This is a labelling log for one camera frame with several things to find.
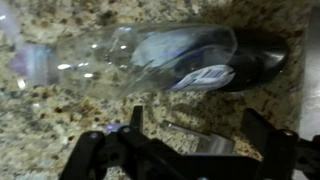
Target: crushed plastic bottle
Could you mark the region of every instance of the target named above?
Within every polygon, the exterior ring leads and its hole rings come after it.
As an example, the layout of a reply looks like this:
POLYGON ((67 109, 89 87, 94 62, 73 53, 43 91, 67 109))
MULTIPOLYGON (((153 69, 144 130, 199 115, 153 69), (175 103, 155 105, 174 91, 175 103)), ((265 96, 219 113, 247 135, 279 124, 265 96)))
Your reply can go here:
POLYGON ((243 90, 273 79, 288 52, 285 40, 272 33, 204 24, 113 25, 54 45, 29 44, 12 34, 20 32, 13 14, 1 13, 0 28, 16 47, 14 72, 30 85, 59 84, 99 98, 243 90))

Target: granite countertop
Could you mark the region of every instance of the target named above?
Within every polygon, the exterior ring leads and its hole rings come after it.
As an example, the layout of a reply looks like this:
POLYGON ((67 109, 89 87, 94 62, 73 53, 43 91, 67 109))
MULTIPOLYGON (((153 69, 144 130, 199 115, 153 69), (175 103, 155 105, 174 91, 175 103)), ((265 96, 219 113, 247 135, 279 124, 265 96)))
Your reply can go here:
MULTIPOLYGON (((60 87, 19 90, 17 77, 7 68, 14 53, 1 35, 1 179, 57 179, 81 133, 127 122, 137 104, 145 106, 144 134, 160 138, 180 153, 194 151, 198 139, 163 130, 159 127, 163 120, 230 137, 237 142, 237 153, 257 159, 259 154, 239 131, 245 108, 256 109, 277 128, 299 128, 309 0, 14 0, 10 4, 31 42, 52 43, 120 22, 203 22, 277 32, 288 40, 291 54, 272 83, 245 92, 145 93, 113 102, 60 87)), ((122 179, 123 173, 113 168, 108 176, 122 179)))

